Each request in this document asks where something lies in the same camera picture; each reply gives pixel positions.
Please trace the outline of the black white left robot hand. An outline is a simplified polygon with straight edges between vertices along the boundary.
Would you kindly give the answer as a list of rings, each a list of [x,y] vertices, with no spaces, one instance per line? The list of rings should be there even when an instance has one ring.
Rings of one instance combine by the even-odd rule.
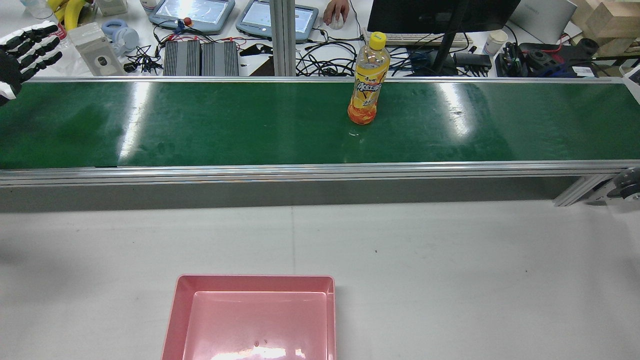
[[[0,41],[0,105],[15,100],[22,85],[62,58],[57,23],[41,23],[14,30]]]

